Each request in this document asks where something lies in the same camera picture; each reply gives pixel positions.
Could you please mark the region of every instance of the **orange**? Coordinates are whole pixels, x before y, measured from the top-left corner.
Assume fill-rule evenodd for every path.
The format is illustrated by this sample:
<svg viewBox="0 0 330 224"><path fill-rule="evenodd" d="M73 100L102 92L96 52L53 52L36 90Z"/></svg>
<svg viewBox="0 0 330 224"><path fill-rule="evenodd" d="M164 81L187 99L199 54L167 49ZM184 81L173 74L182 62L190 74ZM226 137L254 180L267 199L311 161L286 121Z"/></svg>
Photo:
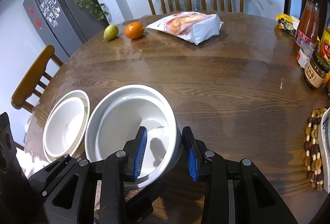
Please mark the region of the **orange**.
<svg viewBox="0 0 330 224"><path fill-rule="evenodd" d="M131 24L128 24L125 29L125 35L129 39L137 39L141 37L144 33L144 27L139 22L133 22Z"/></svg>

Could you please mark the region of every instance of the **food package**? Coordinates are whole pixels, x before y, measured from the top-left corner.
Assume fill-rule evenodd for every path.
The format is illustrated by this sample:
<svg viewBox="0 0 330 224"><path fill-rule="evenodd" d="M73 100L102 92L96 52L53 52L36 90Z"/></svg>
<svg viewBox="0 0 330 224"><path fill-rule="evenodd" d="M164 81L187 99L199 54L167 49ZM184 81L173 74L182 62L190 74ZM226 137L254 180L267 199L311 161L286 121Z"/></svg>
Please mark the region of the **food package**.
<svg viewBox="0 0 330 224"><path fill-rule="evenodd" d="M299 19L296 19L294 16L289 16L286 14L278 14L276 16L276 20L278 21L278 27L295 36L297 32L297 28L299 25Z"/></svg>
<svg viewBox="0 0 330 224"><path fill-rule="evenodd" d="M157 20L146 28L163 31L198 45L213 35L219 35L222 24L217 14L180 12Z"/></svg>

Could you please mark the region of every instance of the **gray refrigerator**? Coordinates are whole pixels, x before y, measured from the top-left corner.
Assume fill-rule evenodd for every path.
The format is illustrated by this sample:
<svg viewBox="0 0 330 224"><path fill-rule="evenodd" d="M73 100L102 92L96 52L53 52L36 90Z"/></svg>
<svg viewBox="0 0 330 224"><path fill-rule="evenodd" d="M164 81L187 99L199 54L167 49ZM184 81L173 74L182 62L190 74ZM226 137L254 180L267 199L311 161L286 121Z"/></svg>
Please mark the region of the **gray refrigerator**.
<svg viewBox="0 0 330 224"><path fill-rule="evenodd" d="M63 62L108 26L107 20L98 21L75 0L24 0L23 6L45 45L54 46Z"/></svg>

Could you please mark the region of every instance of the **white bowl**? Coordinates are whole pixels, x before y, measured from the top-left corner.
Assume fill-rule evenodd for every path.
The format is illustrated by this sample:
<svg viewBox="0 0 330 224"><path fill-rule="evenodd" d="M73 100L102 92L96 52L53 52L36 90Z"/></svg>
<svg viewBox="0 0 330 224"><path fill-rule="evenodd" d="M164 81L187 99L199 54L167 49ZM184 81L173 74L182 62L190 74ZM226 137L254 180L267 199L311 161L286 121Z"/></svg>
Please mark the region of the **white bowl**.
<svg viewBox="0 0 330 224"><path fill-rule="evenodd" d="M77 97L65 100L54 110L45 126L45 150L50 156L62 156L72 146L84 115L84 103Z"/></svg>
<svg viewBox="0 0 330 224"><path fill-rule="evenodd" d="M123 86L101 100L87 125L85 150L91 162L122 150L140 126L148 131L141 174L136 182L125 182L125 190L149 185L177 163L182 142L171 106L151 87Z"/></svg>
<svg viewBox="0 0 330 224"><path fill-rule="evenodd" d="M82 91L82 90L73 90L69 93L67 93L66 95L64 95L53 107L52 111L50 112L48 119L46 121L46 125L50 119L50 117L52 116L54 110L61 104L63 103L65 100L71 98L71 97L78 97L82 100L82 102L84 103L84 107L85 107L85 117L84 117L84 121L82 124L82 129L80 130L80 133L78 134L77 138L75 139L74 143L72 144L72 146L67 150L66 153L70 154L71 157L74 158L78 158L81 154L84 153L85 151L85 144L84 144L84 137L85 137L85 131L87 128L87 123L90 117L90 99L88 97L88 95ZM45 132L44 132L44 136L43 136L43 140L42 140L42 147L44 150L44 154L47 158L47 160L49 162L53 162L55 161L58 157L52 157L49 154L47 154L46 149L45 149Z"/></svg>

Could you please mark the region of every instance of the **plastic bag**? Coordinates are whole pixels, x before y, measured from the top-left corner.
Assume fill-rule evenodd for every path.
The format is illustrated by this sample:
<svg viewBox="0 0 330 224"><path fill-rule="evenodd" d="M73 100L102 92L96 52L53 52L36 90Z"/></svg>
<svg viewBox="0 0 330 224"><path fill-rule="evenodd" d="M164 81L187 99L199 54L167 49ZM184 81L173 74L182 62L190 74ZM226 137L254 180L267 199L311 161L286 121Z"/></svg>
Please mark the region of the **plastic bag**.
<svg viewBox="0 0 330 224"><path fill-rule="evenodd" d="M151 23L146 29L163 31L198 45L213 35L219 35L222 24L217 14L180 12Z"/></svg>

